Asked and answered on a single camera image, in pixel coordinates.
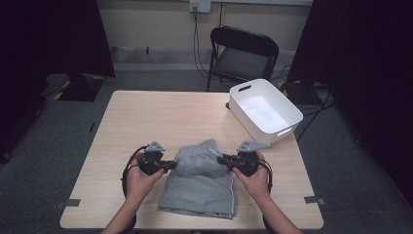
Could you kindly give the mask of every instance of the wooden table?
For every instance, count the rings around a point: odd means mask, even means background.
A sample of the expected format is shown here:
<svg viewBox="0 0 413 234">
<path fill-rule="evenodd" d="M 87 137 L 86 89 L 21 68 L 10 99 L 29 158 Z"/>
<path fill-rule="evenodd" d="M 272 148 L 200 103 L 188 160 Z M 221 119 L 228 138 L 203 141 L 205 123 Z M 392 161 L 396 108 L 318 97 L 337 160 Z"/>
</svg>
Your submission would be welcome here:
<svg viewBox="0 0 413 234">
<path fill-rule="evenodd" d="M 63 228 L 104 228 L 125 201 L 120 178 L 132 153 L 140 146 L 159 142 L 166 148 L 164 160 L 178 149 L 214 138 L 218 148 L 236 154 L 244 140 L 253 140 L 231 110 L 229 94 L 181 92 L 115 92 L 108 104 L 94 142 L 70 199 L 78 207 L 66 207 Z M 262 150 L 274 171 L 271 196 L 301 229 L 319 229 L 323 220 L 317 203 L 304 197 L 314 191 L 293 135 Z M 158 210 L 168 175 L 164 175 L 137 212 L 139 229 L 263 229 L 262 214 L 243 185 L 234 179 L 238 199 L 232 220 L 172 214 Z"/>
</svg>

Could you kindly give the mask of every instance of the white basket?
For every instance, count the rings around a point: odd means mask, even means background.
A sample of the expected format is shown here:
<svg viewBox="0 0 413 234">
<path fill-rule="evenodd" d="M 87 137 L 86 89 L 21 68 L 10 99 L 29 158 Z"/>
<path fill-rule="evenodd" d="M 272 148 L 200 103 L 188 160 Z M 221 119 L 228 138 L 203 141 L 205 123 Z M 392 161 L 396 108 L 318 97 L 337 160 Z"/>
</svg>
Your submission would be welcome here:
<svg viewBox="0 0 413 234">
<path fill-rule="evenodd" d="M 261 143 L 291 135 L 303 120 L 301 111 L 264 79 L 233 87 L 229 106 L 255 141 Z"/>
</svg>

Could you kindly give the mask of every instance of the bin handle hole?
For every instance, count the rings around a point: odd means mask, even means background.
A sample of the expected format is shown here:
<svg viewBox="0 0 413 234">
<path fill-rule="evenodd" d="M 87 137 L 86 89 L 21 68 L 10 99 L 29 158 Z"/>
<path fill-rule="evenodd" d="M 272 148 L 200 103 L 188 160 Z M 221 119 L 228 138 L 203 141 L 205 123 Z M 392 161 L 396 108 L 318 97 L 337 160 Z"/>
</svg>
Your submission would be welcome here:
<svg viewBox="0 0 413 234">
<path fill-rule="evenodd" d="M 281 136 L 281 135 L 284 135 L 284 134 L 288 133 L 289 131 L 291 131 L 291 129 L 292 129 L 292 128 L 289 128 L 289 129 L 286 129 L 286 130 L 280 132 L 280 133 L 278 134 L 278 136 Z"/>
<path fill-rule="evenodd" d="M 250 88 L 251 88 L 251 86 L 248 85 L 248 86 L 245 86 L 245 87 L 240 88 L 240 89 L 238 90 L 238 92 L 242 92 L 242 91 L 247 90 L 247 89 L 250 89 Z"/>
</svg>

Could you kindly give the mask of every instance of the chair seat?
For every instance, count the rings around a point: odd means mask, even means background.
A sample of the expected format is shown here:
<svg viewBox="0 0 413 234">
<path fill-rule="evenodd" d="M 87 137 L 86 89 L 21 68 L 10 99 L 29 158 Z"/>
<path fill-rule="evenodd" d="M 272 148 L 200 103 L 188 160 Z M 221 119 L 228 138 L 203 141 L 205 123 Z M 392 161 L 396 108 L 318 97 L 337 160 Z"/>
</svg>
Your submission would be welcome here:
<svg viewBox="0 0 413 234">
<path fill-rule="evenodd" d="M 216 62 L 213 72 L 246 80 L 268 79 L 269 77 L 266 77 L 267 71 L 270 69 L 272 61 L 272 58 L 225 48 Z"/>
</svg>

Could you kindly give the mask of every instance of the gray cloth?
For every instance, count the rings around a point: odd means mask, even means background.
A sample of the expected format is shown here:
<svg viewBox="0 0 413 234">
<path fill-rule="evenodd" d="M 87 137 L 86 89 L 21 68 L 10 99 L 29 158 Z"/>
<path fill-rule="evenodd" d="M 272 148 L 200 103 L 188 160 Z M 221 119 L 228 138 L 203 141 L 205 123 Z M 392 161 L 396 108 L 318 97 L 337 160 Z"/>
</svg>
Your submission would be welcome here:
<svg viewBox="0 0 413 234">
<path fill-rule="evenodd" d="M 163 211 L 182 215 L 232 218 L 236 200 L 233 176 L 218 164 L 222 157 L 214 139 L 184 146 L 175 157 L 178 165 L 170 171 L 159 201 Z"/>
</svg>

